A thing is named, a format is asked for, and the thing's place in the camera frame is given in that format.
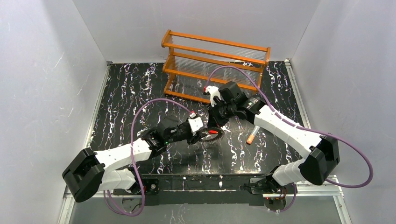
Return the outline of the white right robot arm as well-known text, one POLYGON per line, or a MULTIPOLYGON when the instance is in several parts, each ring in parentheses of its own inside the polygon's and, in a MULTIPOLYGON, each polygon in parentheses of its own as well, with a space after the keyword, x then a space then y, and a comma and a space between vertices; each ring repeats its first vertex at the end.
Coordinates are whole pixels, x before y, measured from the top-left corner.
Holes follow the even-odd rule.
POLYGON ((235 82, 221 87, 204 87, 210 97, 209 127, 224 126, 230 118, 238 117, 259 126, 295 149, 301 159, 275 167, 267 176, 272 188, 299 181, 321 185, 339 163, 338 142, 332 137, 303 130, 293 120, 272 110, 263 97, 247 97, 235 82))

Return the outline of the metal oval keyring holder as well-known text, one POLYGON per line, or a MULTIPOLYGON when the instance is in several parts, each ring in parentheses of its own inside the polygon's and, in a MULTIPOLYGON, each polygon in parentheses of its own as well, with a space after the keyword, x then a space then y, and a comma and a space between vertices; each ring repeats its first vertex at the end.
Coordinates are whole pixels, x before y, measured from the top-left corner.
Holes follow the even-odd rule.
POLYGON ((222 136, 224 135, 224 131, 221 128, 218 127, 206 127, 202 129, 201 131, 201 139, 199 142, 204 142, 204 143, 209 143, 209 142, 214 142, 217 140, 220 140, 222 136), (218 134, 209 134, 209 130, 215 130, 218 132, 218 134))

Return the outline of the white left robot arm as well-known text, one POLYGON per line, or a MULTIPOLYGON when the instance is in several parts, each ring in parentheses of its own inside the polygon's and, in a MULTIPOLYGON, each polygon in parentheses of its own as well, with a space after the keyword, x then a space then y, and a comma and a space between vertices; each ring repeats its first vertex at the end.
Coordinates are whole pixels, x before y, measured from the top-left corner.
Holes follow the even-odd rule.
POLYGON ((125 189, 131 191, 138 180, 138 172, 129 165, 146 161, 166 151, 170 143, 187 141, 194 144, 203 138, 204 123, 198 115, 191 115, 179 123, 172 117, 120 147, 92 151, 81 150, 62 173, 62 178, 76 202, 84 202, 99 191, 125 189))

